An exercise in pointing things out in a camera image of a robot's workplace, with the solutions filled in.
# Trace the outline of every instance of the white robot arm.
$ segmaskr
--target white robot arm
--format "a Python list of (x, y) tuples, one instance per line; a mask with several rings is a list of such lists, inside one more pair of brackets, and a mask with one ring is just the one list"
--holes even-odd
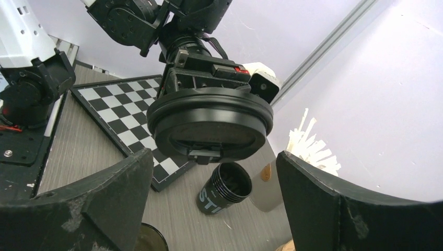
[(0, 0), (0, 66), (32, 66), (55, 55), (55, 44), (46, 34), (26, 0)]
[(0, 72), (9, 84), (0, 93), (0, 119), (44, 125), (49, 106), (74, 84), (74, 71), (26, 0), (0, 0), (0, 24)]

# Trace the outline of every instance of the white plastic part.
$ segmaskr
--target white plastic part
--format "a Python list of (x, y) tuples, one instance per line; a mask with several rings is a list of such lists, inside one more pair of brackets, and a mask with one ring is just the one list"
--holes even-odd
[(300, 126), (289, 132), (289, 142), (286, 150), (293, 155), (303, 159), (312, 166), (321, 169), (329, 174), (338, 176), (337, 171), (342, 168), (342, 165), (337, 162), (337, 157), (332, 155), (330, 149), (324, 149), (326, 143), (323, 140), (316, 141), (316, 134), (309, 137), (309, 134), (317, 123), (315, 118), (312, 118), (308, 127), (303, 131), (306, 117), (308, 115), (308, 108), (301, 118)]
[(55, 55), (55, 43), (43, 30), (26, 0), (0, 0), (0, 66), (32, 66)]
[(275, 72), (271, 68), (264, 65), (263, 63), (260, 62), (248, 63), (248, 64), (243, 64), (243, 67), (246, 70), (248, 70), (251, 76), (254, 74), (259, 74), (264, 78), (268, 79), (272, 84), (276, 85), (278, 89), (281, 89), (282, 83), (275, 76)]
[(96, 2), (96, 0), (81, 0), (85, 5), (86, 5), (86, 7), (91, 7), (91, 5), (93, 4), (93, 3), (95, 3)]

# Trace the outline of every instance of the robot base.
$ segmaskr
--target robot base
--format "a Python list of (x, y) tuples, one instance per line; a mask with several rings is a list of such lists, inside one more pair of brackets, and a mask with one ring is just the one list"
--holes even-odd
[[(64, 99), (60, 100), (60, 111)], [(53, 105), (50, 105), (47, 116), (52, 109)], [(54, 129), (60, 114), (56, 116)], [(0, 122), (0, 201), (35, 196), (55, 135), (54, 129), (46, 136), (45, 126), (21, 128)]]
[(4, 102), (0, 110), (2, 111), (0, 120), (10, 126), (18, 124), (27, 128), (38, 128), (45, 126), (48, 122), (49, 106), (19, 108)]

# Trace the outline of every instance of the red wire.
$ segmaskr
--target red wire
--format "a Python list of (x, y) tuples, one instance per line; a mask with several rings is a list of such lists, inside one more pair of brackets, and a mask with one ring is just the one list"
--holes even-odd
[(0, 125), (0, 130), (11, 130), (16, 132), (22, 132), (23, 130), (18, 128), (18, 126), (8, 127), (6, 125)]

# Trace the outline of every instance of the cup rim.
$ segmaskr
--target cup rim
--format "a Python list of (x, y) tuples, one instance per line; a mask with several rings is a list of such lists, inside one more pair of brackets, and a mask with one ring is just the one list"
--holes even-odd
[(141, 226), (146, 226), (146, 227), (148, 227), (148, 228), (154, 230), (154, 231), (155, 231), (155, 232), (161, 237), (161, 239), (163, 240), (163, 242), (165, 243), (166, 251), (169, 251), (168, 243), (166, 242), (165, 237), (161, 234), (161, 232), (160, 232), (158, 229), (156, 229), (154, 226), (149, 225), (149, 224), (144, 223), (144, 222), (142, 222)]

